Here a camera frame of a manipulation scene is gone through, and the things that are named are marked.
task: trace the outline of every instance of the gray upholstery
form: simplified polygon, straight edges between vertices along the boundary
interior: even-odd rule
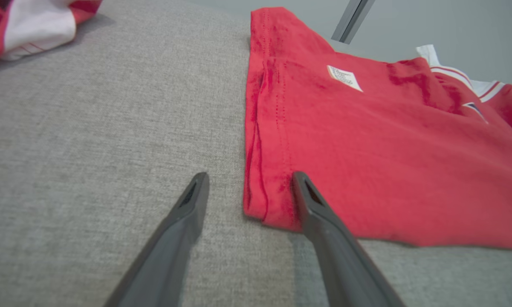
[[[101,306],[198,171],[182,305],[326,305],[309,241],[242,213],[249,36],[249,16],[104,1],[73,43],[0,62],[0,307]],[[409,306],[512,306],[512,251],[363,245]]]

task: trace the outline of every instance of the gray wall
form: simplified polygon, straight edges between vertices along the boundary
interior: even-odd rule
[[[392,62],[428,43],[442,65],[512,84],[512,0],[375,0],[350,47]]]
[[[225,10],[226,12],[250,18],[250,11],[264,6],[284,6],[293,12],[311,29],[325,38],[331,38],[333,31],[349,3],[349,0],[187,0]]]

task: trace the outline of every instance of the t-shirt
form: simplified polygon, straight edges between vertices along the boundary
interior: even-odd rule
[[[284,8],[252,12],[244,212],[299,231],[304,171],[357,237],[512,249],[512,85],[335,52]]]

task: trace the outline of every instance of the red t-shirt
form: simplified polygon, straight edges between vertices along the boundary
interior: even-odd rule
[[[294,171],[357,237],[512,249],[512,85],[335,52],[284,8],[252,12],[244,212],[299,231]]]

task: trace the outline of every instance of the white label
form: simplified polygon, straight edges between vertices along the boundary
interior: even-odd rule
[[[362,89],[360,88],[358,82],[356,81],[355,74],[353,74],[352,72],[340,70],[340,69],[332,67],[330,65],[328,65],[328,72],[330,72],[330,75],[335,80],[341,81],[344,84],[352,87],[353,89],[357,89],[357,90],[363,92]]]

